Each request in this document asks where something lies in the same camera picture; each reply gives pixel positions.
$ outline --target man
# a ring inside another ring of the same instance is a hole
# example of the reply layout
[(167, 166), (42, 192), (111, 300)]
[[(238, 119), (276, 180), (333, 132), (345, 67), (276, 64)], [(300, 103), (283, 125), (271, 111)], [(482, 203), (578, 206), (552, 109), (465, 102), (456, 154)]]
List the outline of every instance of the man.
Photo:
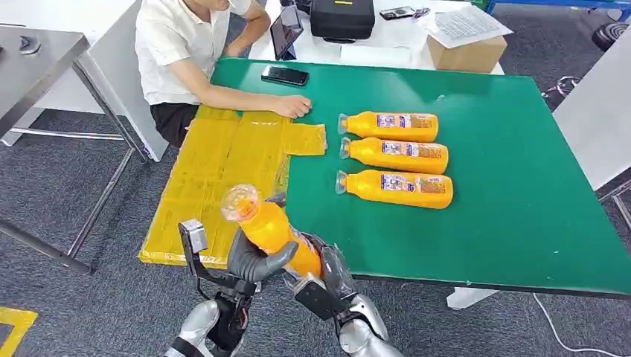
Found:
[[(243, 17), (247, 25), (224, 50), (230, 12)], [(210, 84), (222, 52), (238, 56), (267, 31), (269, 23), (254, 0), (142, 1), (136, 19), (138, 67), (144, 97), (164, 139), (180, 147), (200, 103), (290, 118), (309, 112), (311, 102), (302, 96), (245, 93)]]

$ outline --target robotic arm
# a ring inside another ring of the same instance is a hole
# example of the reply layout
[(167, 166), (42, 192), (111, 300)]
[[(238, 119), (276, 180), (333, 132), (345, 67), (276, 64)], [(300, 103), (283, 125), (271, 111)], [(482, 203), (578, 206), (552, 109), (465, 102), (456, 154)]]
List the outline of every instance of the robotic arm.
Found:
[(322, 278), (308, 274), (299, 281), (284, 274), (294, 298), (322, 320), (333, 318), (342, 350), (351, 357), (403, 357), (388, 344), (388, 330), (372, 300), (356, 292), (355, 283), (335, 245), (304, 234), (320, 253)]
[[(228, 357), (238, 349), (248, 324), (248, 310), (257, 281), (277, 272), (291, 260), (298, 246), (287, 243), (278, 253), (265, 256), (238, 231), (228, 257), (228, 274), (218, 277), (206, 270), (199, 252), (207, 248), (204, 228), (192, 219), (179, 224), (187, 265), (197, 291), (206, 301), (195, 306), (165, 353), (167, 357)], [(308, 274), (296, 280), (284, 274), (294, 298), (322, 320), (333, 318), (340, 347), (351, 357), (403, 357), (388, 344), (388, 330), (369, 297), (356, 292), (342, 253), (319, 237), (305, 234), (318, 249), (322, 280)], [(210, 299), (200, 287), (207, 280), (221, 287)], [(205, 338), (215, 346), (209, 350)]]
[[(208, 247), (204, 228), (196, 219), (178, 224), (186, 263), (195, 277), (195, 287), (206, 301), (188, 314), (176, 340), (165, 356), (168, 357), (228, 357), (237, 350), (248, 326), (248, 310), (256, 289), (253, 281), (233, 274), (216, 276), (202, 266), (199, 252)], [(201, 280), (220, 286), (214, 298), (201, 289)], [(215, 346), (208, 350), (205, 338)]]

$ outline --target paper document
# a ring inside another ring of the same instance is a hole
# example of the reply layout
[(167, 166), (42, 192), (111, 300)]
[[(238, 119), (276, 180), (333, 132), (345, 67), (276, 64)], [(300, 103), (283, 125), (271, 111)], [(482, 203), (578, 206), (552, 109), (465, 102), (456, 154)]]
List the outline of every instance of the paper document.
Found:
[(513, 33), (476, 6), (467, 6), (448, 13), (437, 13), (434, 23), (429, 24), (428, 30), (432, 37), (447, 48)]

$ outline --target table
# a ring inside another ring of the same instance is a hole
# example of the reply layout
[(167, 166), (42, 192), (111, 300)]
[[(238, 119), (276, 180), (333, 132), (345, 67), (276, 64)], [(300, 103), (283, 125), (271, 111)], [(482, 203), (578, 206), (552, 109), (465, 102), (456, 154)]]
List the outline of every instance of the table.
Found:
[[(18, 52), (20, 36), (36, 37), (41, 42), (39, 51), (31, 55), (21, 55)], [(0, 219), (1, 232), (81, 274), (88, 274), (91, 269), (86, 264), (75, 259), (77, 252), (92, 229), (96, 218), (112, 193), (132, 154), (137, 152), (143, 161), (147, 160), (147, 156), (114, 114), (111, 106), (86, 72), (81, 56), (89, 48), (89, 43), (82, 33), (0, 26), (0, 44), (4, 47), (4, 50), (0, 52), (0, 137), (8, 132), (28, 112), (33, 104), (52, 87), (65, 71), (72, 68), (108, 119), (114, 124), (118, 134), (44, 131), (32, 133), (93, 140), (119, 140), (125, 141), (128, 146), (123, 160), (92, 208), (86, 223), (67, 254), (23, 231), (21, 228)]]
[[(84, 69), (112, 111), (129, 121), (148, 156), (159, 161), (168, 143), (156, 131), (149, 103), (144, 99), (134, 49), (135, 20), (141, 3), (142, 0), (2, 0), (0, 24), (83, 33), (90, 44), (81, 57)], [(61, 74), (14, 128), (29, 130), (44, 109), (103, 114), (71, 68)], [(21, 132), (9, 132), (0, 141), (11, 146)]]
[[(631, 296), (631, 259), (531, 78), (284, 62), (310, 73), (297, 88), (261, 81), (269, 63), (222, 59), (211, 81), (313, 101), (300, 122), (324, 123), (329, 149), (292, 158), (286, 212), (336, 243), (356, 276), (491, 289), (471, 294)], [(438, 115), (455, 182), (447, 209), (334, 192), (337, 170), (366, 168), (339, 158), (337, 115), (367, 109)]]
[[(412, 6), (413, 8), (428, 7), (432, 9), (432, 12), (417, 22), (412, 19), (386, 21), (379, 15), (381, 10), (400, 6)], [(337, 65), (386, 65), (397, 67), (399, 66), (398, 63), (396, 65), (388, 65), (387, 63), (384, 64), (382, 61), (376, 61), (371, 64), (371, 60), (367, 58), (362, 58), (360, 63), (357, 62), (358, 59), (342, 58), (341, 52), (346, 48), (356, 48), (359, 46), (407, 48), (411, 56), (411, 61), (408, 65), (405, 65), (404, 68), (435, 69), (429, 51), (425, 46), (427, 38), (426, 24), (433, 21), (435, 12), (453, 11), (465, 6), (472, 5), (462, 1), (374, 0), (375, 25), (371, 38), (348, 45), (333, 44), (312, 36), (308, 16), (298, 11), (304, 32), (294, 43), (297, 56), (296, 61)], [(265, 11), (269, 14), (269, 17), (272, 18), (272, 21), (280, 15), (281, 10), (282, 7), (279, 0), (268, 0), (265, 5)], [(252, 60), (275, 59), (272, 37), (269, 32), (265, 33), (252, 45), (249, 58)], [(499, 63), (493, 69), (492, 73), (504, 74)]]

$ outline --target orange bottle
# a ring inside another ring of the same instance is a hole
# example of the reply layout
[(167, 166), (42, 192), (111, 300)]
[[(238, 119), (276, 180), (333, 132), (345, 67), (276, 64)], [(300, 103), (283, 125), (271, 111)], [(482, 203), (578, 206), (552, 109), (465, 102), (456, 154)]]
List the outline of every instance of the orange bottle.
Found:
[(342, 138), (339, 157), (349, 156), (367, 165), (438, 175), (445, 172), (449, 161), (449, 151), (444, 145), (377, 138), (357, 141)]
[(348, 175), (340, 171), (336, 192), (350, 192), (368, 201), (440, 210), (452, 201), (453, 183), (449, 177), (424, 173), (364, 170)]
[(232, 222), (239, 222), (250, 242), (267, 254), (274, 254), (290, 240), (298, 250), (285, 269), (303, 277), (307, 273), (320, 277), (320, 257), (309, 240), (295, 230), (283, 209), (274, 202), (262, 202), (251, 184), (238, 184), (223, 196), (221, 212)]
[(362, 138), (375, 138), (431, 143), (438, 134), (438, 118), (424, 113), (375, 113), (339, 115), (340, 134), (352, 132)]

